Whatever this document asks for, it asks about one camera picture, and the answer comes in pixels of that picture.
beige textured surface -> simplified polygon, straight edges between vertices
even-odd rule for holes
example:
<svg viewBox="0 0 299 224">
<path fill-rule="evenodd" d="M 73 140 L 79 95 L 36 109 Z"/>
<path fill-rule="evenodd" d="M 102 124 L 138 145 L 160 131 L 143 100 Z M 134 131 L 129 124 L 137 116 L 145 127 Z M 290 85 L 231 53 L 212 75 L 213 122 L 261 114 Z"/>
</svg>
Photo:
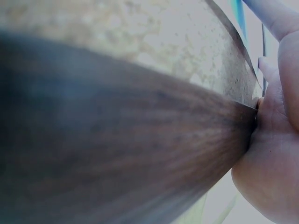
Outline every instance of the beige textured surface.
<svg viewBox="0 0 299 224">
<path fill-rule="evenodd" d="M 210 5 L 211 0 L 0 0 L 0 28 L 104 52 L 254 107 L 262 91 Z M 222 184 L 175 224 L 200 224 L 202 217 L 202 224 L 215 223 L 235 191 L 229 177 L 230 194 L 219 198 Z"/>
</svg>

dark brown surface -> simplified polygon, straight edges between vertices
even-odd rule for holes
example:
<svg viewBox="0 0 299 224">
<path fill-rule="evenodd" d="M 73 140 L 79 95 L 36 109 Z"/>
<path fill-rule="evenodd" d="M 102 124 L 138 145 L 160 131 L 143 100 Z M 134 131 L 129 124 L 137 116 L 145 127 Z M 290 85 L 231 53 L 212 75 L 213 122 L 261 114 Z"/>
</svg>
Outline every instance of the dark brown surface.
<svg viewBox="0 0 299 224">
<path fill-rule="evenodd" d="M 166 75 L 5 32 L 0 78 L 0 223 L 169 223 L 244 154 L 256 114 Z"/>
</svg>

human hand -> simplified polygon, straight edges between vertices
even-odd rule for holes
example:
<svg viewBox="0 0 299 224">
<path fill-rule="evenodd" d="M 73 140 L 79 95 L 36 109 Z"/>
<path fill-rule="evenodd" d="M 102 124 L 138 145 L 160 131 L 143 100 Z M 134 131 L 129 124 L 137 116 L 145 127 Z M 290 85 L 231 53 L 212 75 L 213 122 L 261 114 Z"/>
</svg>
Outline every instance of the human hand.
<svg viewBox="0 0 299 224">
<path fill-rule="evenodd" d="M 243 196 L 270 220 L 299 223 L 299 14 L 278 0 L 244 0 L 278 39 L 278 68 L 259 67 L 269 82 L 258 103 L 249 151 L 234 166 Z"/>
</svg>

